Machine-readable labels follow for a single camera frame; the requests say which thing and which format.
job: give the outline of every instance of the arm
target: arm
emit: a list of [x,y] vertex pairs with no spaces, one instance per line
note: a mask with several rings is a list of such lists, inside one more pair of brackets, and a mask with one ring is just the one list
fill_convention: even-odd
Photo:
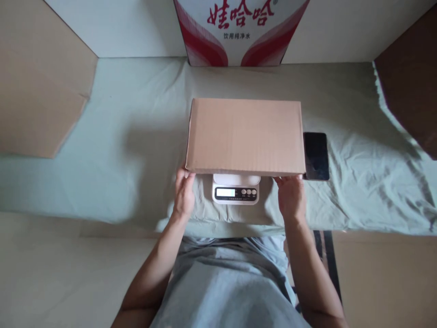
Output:
[[315,248],[305,220],[306,197],[301,177],[274,178],[284,218],[290,266],[302,313],[312,327],[347,327],[337,291]]
[[129,286],[112,328],[148,327],[161,305],[185,227],[194,207],[194,173],[179,169],[173,213]]

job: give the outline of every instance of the phone screen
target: phone screen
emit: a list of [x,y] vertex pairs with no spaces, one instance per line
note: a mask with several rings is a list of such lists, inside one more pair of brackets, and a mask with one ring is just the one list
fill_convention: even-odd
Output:
[[305,165],[307,180],[329,180],[328,146],[326,134],[305,132]]

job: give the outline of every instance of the red and white box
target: red and white box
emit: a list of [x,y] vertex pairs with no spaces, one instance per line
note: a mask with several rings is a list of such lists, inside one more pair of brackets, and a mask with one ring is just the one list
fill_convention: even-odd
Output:
[[310,0],[174,0],[192,66],[276,66]]

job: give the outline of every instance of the white kitchen scale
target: white kitchen scale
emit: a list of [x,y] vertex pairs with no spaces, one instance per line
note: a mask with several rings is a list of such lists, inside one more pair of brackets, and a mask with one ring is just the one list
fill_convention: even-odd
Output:
[[260,181],[257,175],[213,174],[213,200],[218,204],[255,205]]

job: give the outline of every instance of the light green bedsheet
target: light green bedsheet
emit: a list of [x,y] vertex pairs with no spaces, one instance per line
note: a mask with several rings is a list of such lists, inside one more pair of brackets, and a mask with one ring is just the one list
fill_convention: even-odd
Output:
[[[160,231],[186,150],[193,97],[296,100],[328,137],[329,182],[305,182],[313,229],[436,234],[437,162],[379,99],[371,63],[190,67],[185,58],[100,59],[85,111],[55,159],[0,157],[0,210],[128,222]],[[254,206],[218,205],[198,175],[187,234],[278,234],[277,187]]]

